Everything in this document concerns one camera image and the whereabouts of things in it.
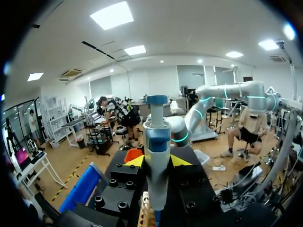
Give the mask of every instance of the metal rack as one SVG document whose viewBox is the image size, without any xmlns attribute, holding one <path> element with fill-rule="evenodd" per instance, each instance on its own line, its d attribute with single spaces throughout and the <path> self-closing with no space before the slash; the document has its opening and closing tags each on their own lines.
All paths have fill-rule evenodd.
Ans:
<svg viewBox="0 0 303 227">
<path fill-rule="evenodd" d="M 66 128 L 61 128 L 63 125 L 69 122 L 67 117 L 68 111 L 66 102 L 64 100 L 57 101 L 55 98 L 51 99 L 52 102 L 46 102 L 44 106 L 45 111 L 45 123 L 46 134 L 49 138 L 54 139 L 55 143 L 59 144 L 59 141 L 64 139 L 71 131 L 67 131 Z"/>
</svg>

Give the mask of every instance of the person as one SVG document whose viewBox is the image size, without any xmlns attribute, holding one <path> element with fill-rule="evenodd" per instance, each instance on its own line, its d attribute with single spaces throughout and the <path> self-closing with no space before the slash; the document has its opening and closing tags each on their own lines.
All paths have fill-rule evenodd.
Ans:
<svg viewBox="0 0 303 227">
<path fill-rule="evenodd" d="M 98 106 L 102 106 L 106 110 L 106 120 L 102 122 L 107 124 L 111 115 L 115 114 L 117 120 L 122 126 L 125 126 L 128 130 L 127 144 L 131 144 L 133 147 L 139 145 L 138 131 L 136 125 L 139 123 L 138 118 L 134 114 L 134 110 L 129 103 L 118 97 L 106 98 L 102 96 L 98 101 Z"/>
<path fill-rule="evenodd" d="M 196 95 L 196 93 L 194 91 L 191 91 L 188 94 L 187 98 L 188 98 L 188 107 L 190 109 L 198 101 L 198 96 Z"/>
<path fill-rule="evenodd" d="M 38 146 L 38 150 L 44 151 L 45 148 L 42 148 L 41 145 L 40 145 L 39 135 L 38 135 L 38 132 L 37 132 L 37 129 L 36 129 L 36 126 L 35 126 L 35 123 L 36 123 L 37 119 L 34 120 L 33 116 L 34 116 L 34 111 L 31 109 L 29 111 L 28 124 L 29 124 L 30 130 L 32 132 L 33 138 L 36 141 L 36 144 Z"/>
<path fill-rule="evenodd" d="M 233 157 L 232 147 L 234 137 L 244 140 L 250 144 L 250 149 L 243 154 L 247 162 L 249 154 L 258 155 L 261 152 L 261 137 L 267 131 L 267 116 L 265 113 L 251 113 L 249 108 L 245 108 L 239 120 L 239 127 L 229 130 L 227 133 L 228 151 L 222 153 L 221 157 Z"/>
</svg>

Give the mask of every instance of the blue panel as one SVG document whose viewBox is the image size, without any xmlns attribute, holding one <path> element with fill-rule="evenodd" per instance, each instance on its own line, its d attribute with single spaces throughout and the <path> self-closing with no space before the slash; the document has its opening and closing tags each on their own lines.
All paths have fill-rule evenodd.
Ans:
<svg viewBox="0 0 303 227">
<path fill-rule="evenodd" d="M 167 103 L 167 96 L 158 95 L 158 96 L 147 96 L 147 104 L 165 104 Z"/>
<path fill-rule="evenodd" d="M 77 202 L 85 205 L 100 179 L 99 173 L 89 166 L 59 208 L 59 212 L 73 210 Z"/>
<path fill-rule="evenodd" d="M 163 152 L 167 149 L 167 142 L 170 141 L 169 129 L 149 129 L 146 131 L 148 149 L 152 152 Z"/>
<path fill-rule="evenodd" d="M 156 227 L 159 226 L 161 219 L 161 210 L 155 210 Z"/>
</svg>

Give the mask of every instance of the robotic arm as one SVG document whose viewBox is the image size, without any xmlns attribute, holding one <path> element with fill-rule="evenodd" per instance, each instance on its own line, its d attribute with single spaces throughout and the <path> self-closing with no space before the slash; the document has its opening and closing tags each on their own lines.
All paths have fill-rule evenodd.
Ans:
<svg viewBox="0 0 303 227">
<path fill-rule="evenodd" d="M 186 114 L 185 118 L 173 117 L 167 121 L 171 125 L 171 137 L 178 147 L 183 147 L 190 142 L 190 137 L 206 111 L 213 105 L 213 97 L 237 98 L 247 97 L 248 108 L 253 113 L 263 113 L 276 110 L 281 102 L 281 96 L 269 89 L 264 91 L 261 81 L 248 81 L 232 85 L 201 86 L 196 90 L 199 95 L 197 102 Z"/>
</svg>

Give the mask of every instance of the laptop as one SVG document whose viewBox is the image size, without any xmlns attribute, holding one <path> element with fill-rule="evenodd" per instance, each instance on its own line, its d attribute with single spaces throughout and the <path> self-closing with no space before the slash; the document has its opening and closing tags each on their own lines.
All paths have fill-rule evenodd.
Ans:
<svg viewBox="0 0 303 227">
<path fill-rule="evenodd" d="M 23 171 L 31 162 L 30 157 L 28 156 L 27 151 L 25 150 L 24 147 L 20 148 L 16 153 L 15 153 L 17 162 L 19 164 L 20 169 Z"/>
</svg>

